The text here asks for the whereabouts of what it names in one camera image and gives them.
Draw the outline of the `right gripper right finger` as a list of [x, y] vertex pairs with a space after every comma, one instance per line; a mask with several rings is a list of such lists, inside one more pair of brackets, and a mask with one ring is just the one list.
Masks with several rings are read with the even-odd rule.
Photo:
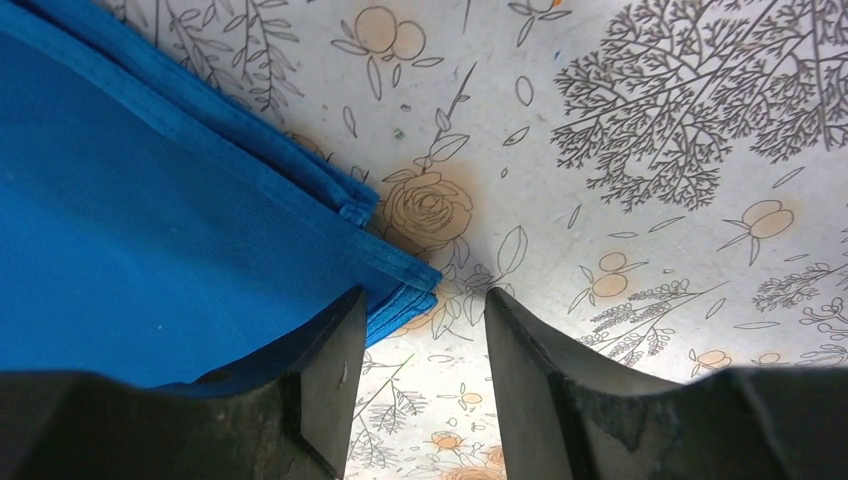
[[843, 368], [731, 367], [691, 384], [628, 368], [500, 288], [485, 329], [511, 479], [843, 479]]

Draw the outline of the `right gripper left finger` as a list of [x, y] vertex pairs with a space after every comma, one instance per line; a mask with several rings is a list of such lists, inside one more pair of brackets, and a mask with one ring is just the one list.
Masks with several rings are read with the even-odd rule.
[[340, 479], [366, 340], [355, 287], [191, 383], [1, 375], [5, 479]]

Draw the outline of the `blue cloth napkin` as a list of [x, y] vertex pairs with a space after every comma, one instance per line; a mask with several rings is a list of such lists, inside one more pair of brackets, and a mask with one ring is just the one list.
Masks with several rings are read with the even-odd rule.
[[441, 279], [377, 200], [94, 3], [2, 3], [3, 369], [192, 380], [357, 286], [374, 344]]

